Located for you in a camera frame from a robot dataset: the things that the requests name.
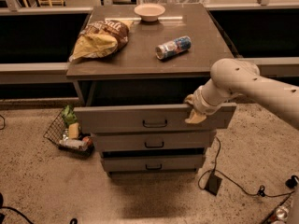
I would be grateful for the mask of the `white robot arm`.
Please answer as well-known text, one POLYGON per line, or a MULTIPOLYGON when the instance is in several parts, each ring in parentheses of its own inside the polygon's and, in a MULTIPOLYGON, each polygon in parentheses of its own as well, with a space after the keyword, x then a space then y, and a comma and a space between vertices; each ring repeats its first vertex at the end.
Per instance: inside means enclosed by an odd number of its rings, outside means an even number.
POLYGON ((263 77, 255 63, 237 59, 220 59, 212 64, 210 80, 184 99, 191 107, 185 122, 203 122, 239 94, 299 131, 299 87, 263 77))

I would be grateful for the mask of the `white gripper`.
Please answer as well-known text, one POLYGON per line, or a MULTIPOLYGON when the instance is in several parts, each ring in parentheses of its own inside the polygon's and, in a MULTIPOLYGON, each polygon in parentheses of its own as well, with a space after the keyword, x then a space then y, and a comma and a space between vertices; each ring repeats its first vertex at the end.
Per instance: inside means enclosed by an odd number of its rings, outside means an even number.
POLYGON ((198 124, 206 119, 206 115, 212 115, 221 108, 222 96, 217 88, 207 89, 199 87, 194 93, 184 98, 184 103, 193 105, 194 109, 185 119, 188 124, 198 124))

